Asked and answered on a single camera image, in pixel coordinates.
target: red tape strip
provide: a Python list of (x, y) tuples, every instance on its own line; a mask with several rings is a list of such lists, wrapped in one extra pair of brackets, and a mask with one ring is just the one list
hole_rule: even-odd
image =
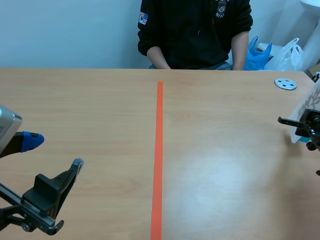
[(151, 212), (151, 240), (162, 240), (162, 183), (164, 145), (164, 83), (158, 82)]

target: black hoodie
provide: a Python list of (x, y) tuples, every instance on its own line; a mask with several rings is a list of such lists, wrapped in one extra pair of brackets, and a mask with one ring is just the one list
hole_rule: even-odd
[(250, 0), (142, 0), (138, 50), (161, 48), (172, 69), (201, 69), (228, 59), (231, 40), (250, 31)]

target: jeans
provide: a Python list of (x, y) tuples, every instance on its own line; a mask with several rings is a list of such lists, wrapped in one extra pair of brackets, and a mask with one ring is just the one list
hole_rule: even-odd
[[(211, 67), (206, 67), (206, 68), (201, 68), (199, 70), (225, 70), (225, 71), (231, 71), (233, 68), (232, 65), (227, 63), (226, 61), (219, 63), (217, 65), (211, 66)], [(157, 69), (155, 65), (151, 65), (149, 69)]]

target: metal disc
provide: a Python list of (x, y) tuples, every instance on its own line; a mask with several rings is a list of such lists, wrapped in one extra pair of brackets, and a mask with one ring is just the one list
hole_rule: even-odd
[(297, 88), (296, 82), (286, 78), (278, 78), (274, 81), (274, 84), (285, 90), (295, 90)]

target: embroidered logo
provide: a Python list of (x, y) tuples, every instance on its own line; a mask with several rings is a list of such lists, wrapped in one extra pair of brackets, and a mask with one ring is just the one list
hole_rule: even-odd
[(139, 23), (146, 25), (148, 21), (148, 14), (144, 13), (144, 12), (140, 12), (140, 17), (139, 17)]
[(218, 11), (216, 12), (217, 18), (223, 18), (225, 16), (226, 8), (227, 8), (227, 1), (229, 0), (216, 0), (218, 1)]

